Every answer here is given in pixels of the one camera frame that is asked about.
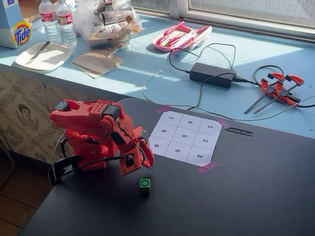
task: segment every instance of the clamp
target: clamp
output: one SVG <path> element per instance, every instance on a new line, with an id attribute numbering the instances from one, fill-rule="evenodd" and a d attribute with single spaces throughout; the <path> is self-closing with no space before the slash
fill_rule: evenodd
<path id="1" fill-rule="evenodd" d="M 297 106 L 298 103 L 301 101 L 299 98 L 292 96 L 292 93 L 290 93 L 290 91 L 294 89 L 295 87 L 301 86 L 302 84 L 304 84 L 304 81 L 301 78 L 294 75 L 283 76 L 282 74 L 279 74 L 279 73 L 269 73 L 268 78 L 270 79 L 276 78 L 278 80 L 276 82 L 275 87 L 268 85 L 268 82 L 265 79 L 262 79 L 260 87 L 261 87 L 261 90 L 264 92 L 264 95 L 262 95 L 256 102 L 254 102 L 254 104 L 252 104 L 245 111 L 245 114 L 248 113 L 261 99 L 263 99 L 267 95 L 273 97 L 273 99 L 270 102 L 266 103 L 264 106 L 260 107 L 257 111 L 254 112 L 254 114 L 257 114 L 258 112 L 263 110 L 265 107 L 269 106 L 274 101 L 279 101 L 279 102 L 285 101 L 287 104 L 291 106 Z M 288 81 L 293 80 L 295 82 L 295 85 L 289 89 L 284 89 L 283 82 L 285 80 L 288 80 Z"/>

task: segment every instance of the pink tape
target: pink tape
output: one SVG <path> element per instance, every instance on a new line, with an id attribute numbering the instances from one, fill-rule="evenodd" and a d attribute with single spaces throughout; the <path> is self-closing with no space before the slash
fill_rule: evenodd
<path id="1" fill-rule="evenodd" d="M 230 128 L 231 126 L 228 125 L 228 123 L 225 122 L 225 120 L 223 120 L 222 118 L 218 117 L 217 118 L 217 122 L 219 122 L 224 129 Z"/>
<path id="2" fill-rule="evenodd" d="M 201 174 L 204 174 L 204 173 L 206 173 L 206 172 L 208 172 L 208 171 L 210 171 L 210 170 L 212 170 L 218 166 L 219 166 L 219 164 L 217 162 L 212 161 L 208 165 L 199 167 L 198 170 Z"/>
<path id="3" fill-rule="evenodd" d="M 165 107 L 156 109 L 156 112 L 157 112 L 158 114 L 160 114 L 160 113 L 163 113 L 163 112 L 168 112 L 168 111 L 170 111 L 171 109 L 172 109 L 171 107 L 165 106 Z"/>

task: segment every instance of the black label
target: black label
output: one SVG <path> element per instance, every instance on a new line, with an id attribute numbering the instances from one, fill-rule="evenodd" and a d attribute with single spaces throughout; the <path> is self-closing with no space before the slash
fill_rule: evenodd
<path id="1" fill-rule="evenodd" d="M 236 128 L 226 128 L 226 131 L 232 132 L 232 133 L 236 133 L 236 134 L 241 134 L 241 135 L 246 135 L 246 136 L 252 136 L 252 132 L 246 131 L 246 130 L 242 130 L 242 129 L 236 129 Z"/>

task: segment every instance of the tide box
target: tide box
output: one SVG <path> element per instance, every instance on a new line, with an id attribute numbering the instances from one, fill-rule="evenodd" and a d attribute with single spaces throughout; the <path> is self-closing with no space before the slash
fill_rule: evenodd
<path id="1" fill-rule="evenodd" d="M 0 46 L 18 48 L 43 29 L 40 0 L 0 0 Z"/>

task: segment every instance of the window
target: window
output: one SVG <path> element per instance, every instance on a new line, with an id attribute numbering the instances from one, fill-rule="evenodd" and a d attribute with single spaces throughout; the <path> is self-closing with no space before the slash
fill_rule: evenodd
<path id="1" fill-rule="evenodd" d="M 189 0 L 189 9 L 315 27 L 313 0 Z"/>
<path id="2" fill-rule="evenodd" d="M 168 13 L 170 0 L 131 0 L 131 5 L 136 9 L 152 10 Z"/>
<path id="3" fill-rule="evenodd" d="M 315 0 L 131 0 L 134 8 L 315 39 Z"/>

